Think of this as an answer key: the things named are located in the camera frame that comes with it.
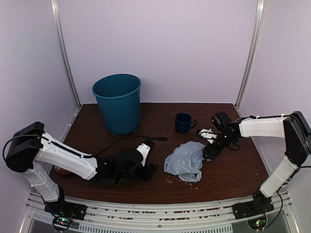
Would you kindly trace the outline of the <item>translucent blue plastic trash bag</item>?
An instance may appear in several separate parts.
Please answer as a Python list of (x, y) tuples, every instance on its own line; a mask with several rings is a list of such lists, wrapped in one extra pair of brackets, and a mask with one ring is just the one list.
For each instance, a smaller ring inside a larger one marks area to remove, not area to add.
[(184, 182), (199, 182), (202, 178), (204, 147), (204, 144), (194, 141), (181, 144), (165, 159), (164, 172), (177, 176)]

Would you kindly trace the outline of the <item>teal plastic trash bin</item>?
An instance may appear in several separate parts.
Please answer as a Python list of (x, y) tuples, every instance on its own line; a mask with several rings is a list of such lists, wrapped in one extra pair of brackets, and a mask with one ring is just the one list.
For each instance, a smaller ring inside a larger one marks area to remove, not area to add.
[(92, 87), (104, 124), (112, 135), (138, 130), (140, 123), (141, 80), (131, 74), (114, 74)]

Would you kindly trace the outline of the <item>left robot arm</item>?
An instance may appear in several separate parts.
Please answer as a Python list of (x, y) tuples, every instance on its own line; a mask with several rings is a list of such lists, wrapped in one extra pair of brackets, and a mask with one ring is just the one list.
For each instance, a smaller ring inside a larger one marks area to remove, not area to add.
[(65, 201), (62, 187), (50, 179), (41, 162), (105, 186), (114, 187), (128, 180), (145, 182), (152, 178), (158, 165), (147, 162), (155, 138), (144, 139), (137, 148), (102, 157), (59, 142), (44, 130), (43, 123), (37, 121), (16, 132), (4, 144), (2, 157), (9, 169), (23, 174), (31, 187), (39, 192), (49, 211), (64, 216), (70, 211), (70, 204)]

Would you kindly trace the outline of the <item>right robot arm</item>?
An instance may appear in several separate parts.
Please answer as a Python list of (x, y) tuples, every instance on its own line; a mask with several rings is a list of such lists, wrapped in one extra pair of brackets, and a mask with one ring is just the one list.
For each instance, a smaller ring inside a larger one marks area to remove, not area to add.
[(249, 210), (260, 214), (271, 197), (291, 181), (311, 155), (311, 128), (301, 111), (278, 116), (247, 116), (232, 120), (226, 112), (211, 117), (216, 132), (211, 129), (198, 130), (197, 136), (206, 140), (203, 157), (214, 160), (225, 148), (237, 144), (241, 138), (251, 138), (264, 160), (268, 153), (262, 151), (259, 142), (271, 139), (277, 146), (270, 146), (272, 155), (277, 155), (279, 164), (274, 165), (269, 177), (253, 194)]

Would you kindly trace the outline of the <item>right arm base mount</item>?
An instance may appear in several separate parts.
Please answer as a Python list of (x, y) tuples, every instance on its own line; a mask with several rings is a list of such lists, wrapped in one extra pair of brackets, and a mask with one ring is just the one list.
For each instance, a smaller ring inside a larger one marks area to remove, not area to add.
[(246, 219), (248, 227), (254, 231), (263, 230), (267, 224), (267, 213), (273, 211), (273, 204), (255, 205), (254, 201), (238, 202), (232, 206), (236, 220)]

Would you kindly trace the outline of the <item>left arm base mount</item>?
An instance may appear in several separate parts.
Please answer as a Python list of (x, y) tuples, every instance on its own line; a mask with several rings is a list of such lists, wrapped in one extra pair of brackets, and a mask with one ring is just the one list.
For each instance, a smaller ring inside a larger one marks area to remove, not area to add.
[(87, 206), (73, 202), (44, 202), (44, 210), (53, 216), (52, 226), (58, 232), (67, 231), (74, 220), (84, 220)]

